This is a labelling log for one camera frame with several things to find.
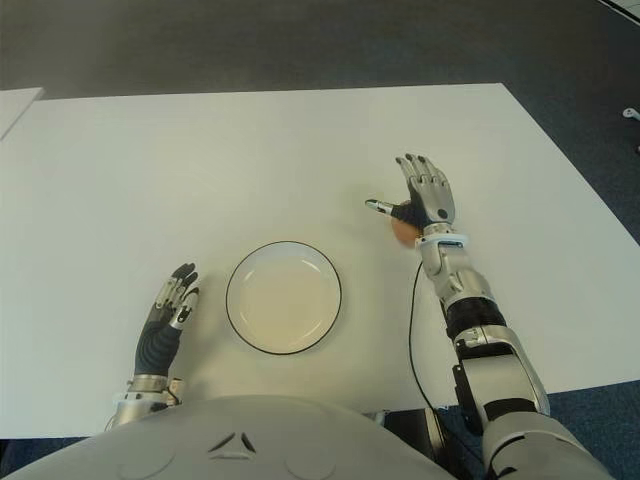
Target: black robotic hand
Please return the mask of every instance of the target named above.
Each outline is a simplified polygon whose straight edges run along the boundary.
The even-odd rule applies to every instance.
[[[198,278],[195,269],[195,264],[185,263],[160,289],[138,340],[134,375],[168,375],[184,323],[198,303],[198,288],[189,290]]]

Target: white tabletop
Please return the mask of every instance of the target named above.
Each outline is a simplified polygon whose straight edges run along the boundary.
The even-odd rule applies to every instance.
[[[449,176],[456,226],[548,391],[640,377],[640,249],[502,85],[50,100],[2,143],[0,435],[101,431],[183,261],[204,276],[174,368],[186,400],[423,405],[407,356],[419,259],[364,207],[407,197],[406,151]],[[285,357],[238,338],[224,307],[236,264],[277,240],[322,251],[343,288],[329,334]],[[456,402],[444,328],[423,279],[414,347],[440,405]]]

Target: black cable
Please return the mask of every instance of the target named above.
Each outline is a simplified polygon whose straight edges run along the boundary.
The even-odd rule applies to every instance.
[[[167,385],[167,393],[169,395],[171,395],[173,397],[173,399],[176,401],[176,406],[177,405],[182,405],[182,400],[180,400],[178,397],[176,397],[176,395],[171,391],[171,387]]]
[[[484,468],[484,462],[482,461],[480,456],[476,452],[474,452],[471,449],[471,447],[467,445],[458,435],[456,435],[453,431],[451,431],[450,428],[448,428],[445,425],[444,420],[438,413],[438,410],[434,408],[433,404],[429,400],[429,397],[427,397],[427,394],[422,389],[422,385],[420,385],[420,380],[418,379],[418,373],[416,372],[415,364],[413,363],[413,349],[411,347],[411,338],[412,338],[411,334],[413,331],[413,312],[416,304],[416,290],[418,287],[418,279],[420,278],[420,270],[422,269],[422,263],[423,262],[420,262],[420,264],[418,265],[418,270],[416,271],[416,276],[413,280],[413,290],[411,293],[411,313],[409,314],[409,363],[411,364],[411,371],[413,372],[413,378],[416,380],[416,385],[418,386],[418,390],[420,390],[420,394],[422,395],[422,398],[424,398],[425,402],[427,402],[427,405],[429,406],[433,414],[438,419],[437,425],[438,425],[438,431],[440,433],[440,437],[444,438],[444,435],[442,434],[442,430],[440,430],[440,426],[442,425],[442,427],[444,427],[445,430],[447,430],[447,433],[449,433],[451,437],[453,437],[462,447],[464,447],[464,449],[467,452],[469,452],[473,458],[475,458],[478,462],[480,462],[480,464]]]

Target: robotic arm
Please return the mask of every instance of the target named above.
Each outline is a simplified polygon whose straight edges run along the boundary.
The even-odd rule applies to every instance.
[[[487,280],[452,223],[449,182],[426,157],[399,157],[411,201],[367,206],[413,225],[453,342],[456,395],[467,428],[483,434],[488,478],[610,478],[571,433],[550,418],[547,395],[516,333],[507,327]]]
[[[140,333],[133,378],[106,429],[164,410],[168,396],[174,396],[168,384],[169,367],[178,352],[182,329],[198,303],[198,288],[189,290],[198,278],[195,268],[185,263],[158,292]]]

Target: orange ball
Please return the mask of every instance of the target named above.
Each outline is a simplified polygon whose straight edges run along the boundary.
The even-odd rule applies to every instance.
[[[398,241],[407,248],[415,246],[416,238],[422,236],[422,232],[413,225],[402,222],[397,218],[391,219],[391,229]]]

